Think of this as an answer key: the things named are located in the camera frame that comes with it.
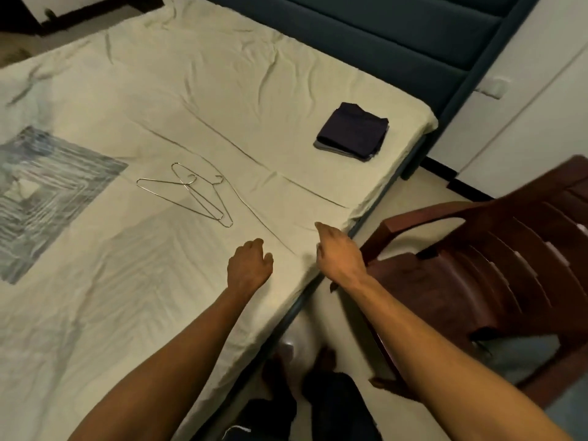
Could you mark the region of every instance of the forearm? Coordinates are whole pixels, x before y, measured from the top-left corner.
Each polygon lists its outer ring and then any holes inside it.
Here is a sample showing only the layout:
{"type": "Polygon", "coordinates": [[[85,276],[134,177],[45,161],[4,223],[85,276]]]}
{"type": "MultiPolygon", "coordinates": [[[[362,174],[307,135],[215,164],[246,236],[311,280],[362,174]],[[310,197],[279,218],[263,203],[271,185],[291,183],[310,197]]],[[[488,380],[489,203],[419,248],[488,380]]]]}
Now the forearm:
{"type": "Polygon", "coordinates": [[[366,277],[345,289],[454,441],[570,439],[517,388],[447,341],[376,280],[366,277]]]}
{"type": "Polygon", "coordinates": [[[70,441],[170,439],[210,376],[248,296],[225,290],[122,379],[85,417],[70,441]]]}

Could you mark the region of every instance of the chair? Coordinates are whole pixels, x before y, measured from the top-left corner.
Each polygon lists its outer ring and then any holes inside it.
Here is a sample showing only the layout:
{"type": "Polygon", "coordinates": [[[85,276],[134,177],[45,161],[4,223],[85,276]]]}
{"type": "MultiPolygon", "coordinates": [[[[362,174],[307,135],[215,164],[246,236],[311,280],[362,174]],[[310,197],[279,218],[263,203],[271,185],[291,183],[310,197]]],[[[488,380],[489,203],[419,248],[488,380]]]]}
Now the chair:
{"type": "MultiPolygon", "coordinates": [[[[574,156],[502,198],[388,218],[361,252],[390,294],[469,354],[473,341],[558,335],[556,354],[517,384],[545,408],[588,369],[586,228],[588,159],[574,156]],[[401,233],[450,217],[465,222],[441,241],[418,254],[377,259],[401,233]]],[[[372,383],[414,398],[371,329],[398,378],[372,383]]]]}

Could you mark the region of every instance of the white wall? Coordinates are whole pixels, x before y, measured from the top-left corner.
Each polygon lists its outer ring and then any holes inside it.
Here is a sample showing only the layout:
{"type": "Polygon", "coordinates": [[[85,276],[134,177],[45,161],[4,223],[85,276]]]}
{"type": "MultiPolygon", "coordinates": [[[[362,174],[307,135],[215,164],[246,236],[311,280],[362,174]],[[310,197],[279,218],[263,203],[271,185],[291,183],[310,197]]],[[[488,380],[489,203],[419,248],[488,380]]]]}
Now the white wall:
{"type": "Polygon", "coordinates": [[[104,0],[22,0],[40,23],[47,21],[45,9],[51,9],[58,17],[68,12],[90,6],[104,0]]]}
{"type": "Polygon", "coordinates": [[[472,93],[429,156],[461,171],[588,43],[588,0],[540,0],[488,72],[511,81],[500,100],[472,93]]]}
{"type": "Polygon", "coordinates": [[[496,198],[572,155],[588,156],[588,46],[458,179],[496,198]]]}

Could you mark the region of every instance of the wrinkled bed sheet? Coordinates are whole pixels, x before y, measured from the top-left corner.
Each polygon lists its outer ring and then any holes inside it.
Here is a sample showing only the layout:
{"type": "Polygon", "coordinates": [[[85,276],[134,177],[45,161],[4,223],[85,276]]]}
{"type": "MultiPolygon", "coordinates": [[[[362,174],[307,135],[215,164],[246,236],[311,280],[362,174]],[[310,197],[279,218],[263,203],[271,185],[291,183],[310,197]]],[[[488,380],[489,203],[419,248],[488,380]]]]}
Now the wrinkled bed sheet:
{"type": "MultiPolygon", "coordinates": [[[[204,0],[5,68],[0,105],[0,438],[12,441],[66,439],[217,298],[235,247],[262,237],[275,272],[176,436],[191,435],[316,274],[314,221],[349,229],[436,126],[421,101],[204,0]],[[313,147],[342,101],[390,120],[369,162],[313,147]],[[173,162],[226,178],[232,227],[135,185],[175,180],[173,162]]],[[[148,187],[195,207],[182,186],[148,187]]]]}

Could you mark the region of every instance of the folded dark shirt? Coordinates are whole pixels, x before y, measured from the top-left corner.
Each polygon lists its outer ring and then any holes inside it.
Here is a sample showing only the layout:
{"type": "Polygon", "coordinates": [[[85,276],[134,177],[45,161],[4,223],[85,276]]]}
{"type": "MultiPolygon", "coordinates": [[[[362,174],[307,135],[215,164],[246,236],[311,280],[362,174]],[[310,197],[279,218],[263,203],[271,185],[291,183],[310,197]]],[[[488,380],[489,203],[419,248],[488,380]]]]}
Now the folded dark shirt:
{"type": "Polygon", "coordinates": [[[367,160],[378,153],[388,130],[388,119],[343,102],[322,127],[317,140],[324,145],[367,160]]]}

